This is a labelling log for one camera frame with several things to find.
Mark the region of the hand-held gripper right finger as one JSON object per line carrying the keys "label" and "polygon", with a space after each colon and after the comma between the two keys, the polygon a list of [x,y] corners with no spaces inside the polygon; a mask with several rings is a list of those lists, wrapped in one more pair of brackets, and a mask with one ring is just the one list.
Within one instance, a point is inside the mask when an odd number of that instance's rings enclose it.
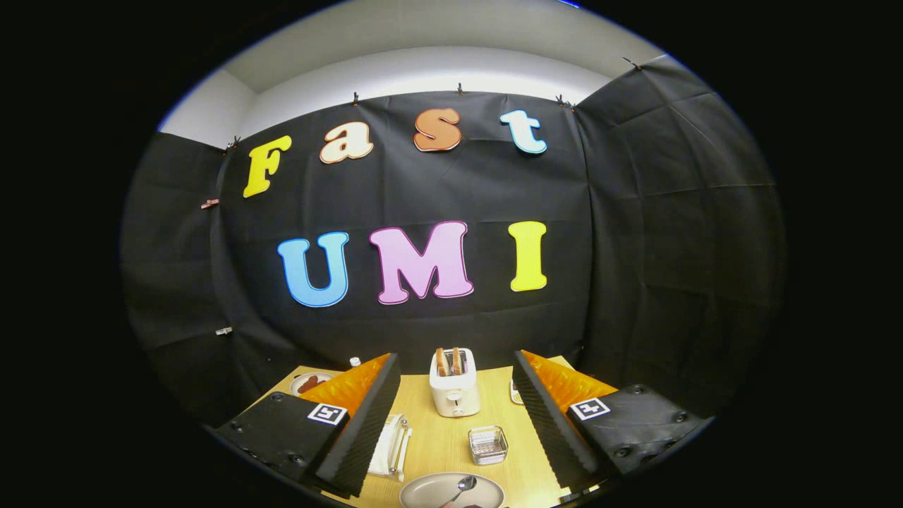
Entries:
{"label": "hand-held gripper right finger", "polygon": [[645,384],[616,389],[530,351],[516,351],[513,380],[559,485],[571,490],[640,475],[713,423]]}

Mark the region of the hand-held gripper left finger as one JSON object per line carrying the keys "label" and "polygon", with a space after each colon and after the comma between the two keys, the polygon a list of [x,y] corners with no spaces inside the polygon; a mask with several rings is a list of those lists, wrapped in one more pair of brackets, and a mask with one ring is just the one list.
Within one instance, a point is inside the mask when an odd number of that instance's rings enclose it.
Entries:
{"label": "hand-held gripper left finger", "polygon": [[387,353],[302,395],[275,390],[214,433],[271,475],[357,497],[400,380],[398,356]]}

